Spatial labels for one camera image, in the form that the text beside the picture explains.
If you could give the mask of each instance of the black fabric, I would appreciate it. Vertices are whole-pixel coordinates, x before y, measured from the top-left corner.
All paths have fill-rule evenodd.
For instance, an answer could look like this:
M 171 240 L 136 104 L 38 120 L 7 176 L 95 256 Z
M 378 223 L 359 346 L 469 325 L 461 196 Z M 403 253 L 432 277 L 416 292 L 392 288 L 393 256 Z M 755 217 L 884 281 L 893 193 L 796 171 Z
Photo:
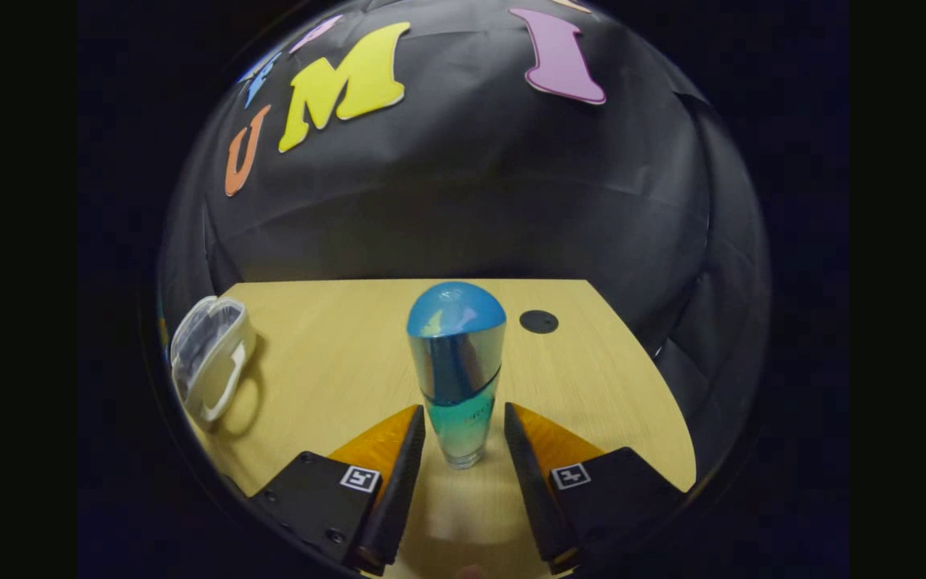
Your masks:
M 510 7 L 580 26 L 607 102 L 533 89 L 531 37 Z M 202 296 L 239 281 L 588 279 L 647 351 L 662 346 L 699 477 L 717 466 L 756 390 L 769 279 L 756 196 L 704 96 L 599 12 L 534 0 L 349 3 L 302 23 L 285 47 L 332 14 L 344 18 L 281 55 L 248 109 L 234 85 L 199 135 L 159 270 L 170 332 Z M 365 34 L 403 21 L 394 70 L 404 101 L 332 115 L 321 131 L 311 122 L 305 142 L 280 154 L 291 78 L 321 56 L 338 66 Z M 267 104 L 245 187 L 227 197 L 229 144 Z

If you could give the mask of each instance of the orange letter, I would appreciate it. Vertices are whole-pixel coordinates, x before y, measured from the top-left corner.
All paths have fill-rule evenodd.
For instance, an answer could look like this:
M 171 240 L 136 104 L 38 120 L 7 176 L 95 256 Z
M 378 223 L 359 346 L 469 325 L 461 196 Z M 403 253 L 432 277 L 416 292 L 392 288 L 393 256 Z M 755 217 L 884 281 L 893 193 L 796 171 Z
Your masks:
M 242 150 L 245 129 L 235 135 L 231 148 L 227 150 L 227 175 L 223 177 L 223 190 L 227 193 L 227 197 L 234 197 L 234 194 L 245 186 L 245 179 L 249 177 L 249 171 L 252 169 L 252 161 L 256 158 L 256 143 L 260 140 L 260 127 L 264 124 L 264 117 L 267 117 L 268 111 L 269 105 L 257 113 L 249 124 L 252 133 L 249 135 L 249 148 L 245 150 L 245 161 L 242 162 L 240 171 L 238 170 L 238 153 Z

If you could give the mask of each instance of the wooden table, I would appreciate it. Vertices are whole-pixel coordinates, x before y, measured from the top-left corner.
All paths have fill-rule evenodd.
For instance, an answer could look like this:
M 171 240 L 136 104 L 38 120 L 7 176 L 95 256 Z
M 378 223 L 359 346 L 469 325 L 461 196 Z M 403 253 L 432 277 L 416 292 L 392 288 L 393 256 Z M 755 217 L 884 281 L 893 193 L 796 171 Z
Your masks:
M 332 450 L 408 404 L 422 404 L 405 334 L 416 297 L 441 280 L 240 283 L 258 342 L 227 414 L 196 435 L 217 469 L 254 495 L 302 450 Z M 485 457 L 452 470 L 427 441 L 395 565 L 386 577 L 547 577 L 502 432 L 515 402 L 610 451 L 631 446 L 681 491 L 695 455 L 677 403 L 628 327 L 581 280 L 470 280 L 506 311 L 498 400 Z M 559 329 L 519 325 L 532 309 Z

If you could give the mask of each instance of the yellow letter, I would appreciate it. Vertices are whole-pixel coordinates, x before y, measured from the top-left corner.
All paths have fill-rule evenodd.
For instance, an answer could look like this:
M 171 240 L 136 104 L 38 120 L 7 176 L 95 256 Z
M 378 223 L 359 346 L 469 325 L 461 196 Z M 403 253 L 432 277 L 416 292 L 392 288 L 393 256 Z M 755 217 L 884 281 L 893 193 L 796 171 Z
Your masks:
M 317 129 L 326 127 L 346 84 L 345 98 L 338 106 L 342 121 L 400 102 L 405 87 L 395 81 L 395 45 L 408 29 L 408 22 L 400 22 L 374 30 L 360 38 L 337 69 L 331 68 L 327 59 L 318 59 L 300 70 L 291 80 L 288 121 L 278 150 L 285 153 L 305 140 L 309 132 L 304 120 L 306 106 Z

